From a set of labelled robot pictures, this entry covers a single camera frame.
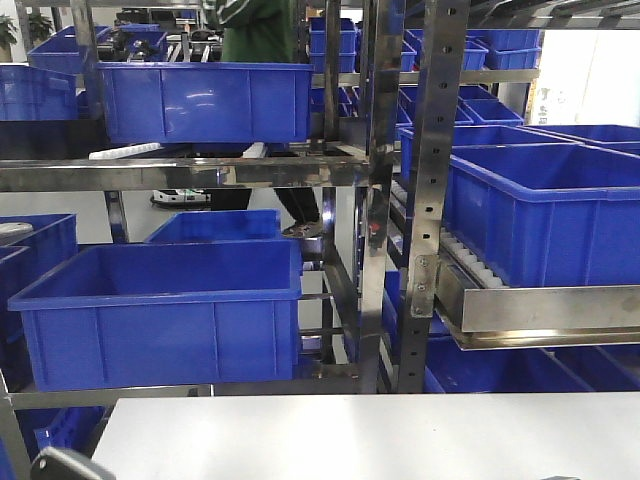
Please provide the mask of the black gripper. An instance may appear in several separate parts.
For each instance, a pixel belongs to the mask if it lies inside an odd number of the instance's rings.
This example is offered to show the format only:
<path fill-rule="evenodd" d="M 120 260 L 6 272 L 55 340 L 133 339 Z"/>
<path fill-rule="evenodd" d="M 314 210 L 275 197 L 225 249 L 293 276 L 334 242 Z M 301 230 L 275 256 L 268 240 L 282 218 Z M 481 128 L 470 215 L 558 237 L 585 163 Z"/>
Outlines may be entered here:
<path fill-rule="evenodd" d="M 46 447 L 30 468 L 30 479 L 114 480 L 116 475 L 83 454 L 67 448 Z"/>

